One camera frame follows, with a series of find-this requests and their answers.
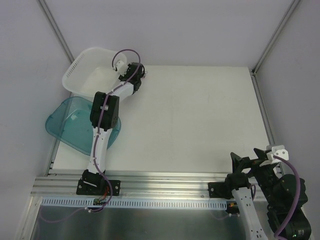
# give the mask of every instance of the perforated metal strip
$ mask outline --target perforated metal strip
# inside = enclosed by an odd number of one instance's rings
[[[93,205],[94,198],[80,197],[44,197],[42,206],[58,207],[99,207]],[[113,198],[108,208],[136,208],[136,209],[203,209],[226,210],[224,200],[169,200],[169,199],[132,199]]]

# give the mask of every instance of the white tabletop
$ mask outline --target white tabletop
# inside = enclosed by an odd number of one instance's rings
[[[254,158],[269,144],[245,67],[145,66],[119,106],[122,128],[109,171],[229,173],[230,152]],[[60,143],[53,169],[84,170],[89,156]]]

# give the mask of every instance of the white wall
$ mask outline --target white wall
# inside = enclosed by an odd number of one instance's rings
[[[36,0],[0,3],[0,239],[14,239],[53,137],[45,121],[68,96],[69,62]]]
[[[304,0],[258,72],[275,140],[306,180],[305,205],[320,237],[320,2]]]
[[[47,0],[71,52],[132,48],[146,65],[253,68],[292,0]]]

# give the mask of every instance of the white container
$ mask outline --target white container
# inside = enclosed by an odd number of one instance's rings
[[[84,50],[63,75],[63,87],[74,95],[90,101],[93,101],[96,92],[109,92],[119,77],[111,64],[116,53],[100,47]],[[123,53],[118,54],[114,64],[118,60],[127,63]]]

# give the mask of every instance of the blue container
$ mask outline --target blue container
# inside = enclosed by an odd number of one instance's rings
[[[90,155],[94,138],[90,122],[92,102],[79,96],[69,97],[51,114],[45,122],[46,131],[83,154]],[[109,148],[121,130],[121,121],[113,128]]]

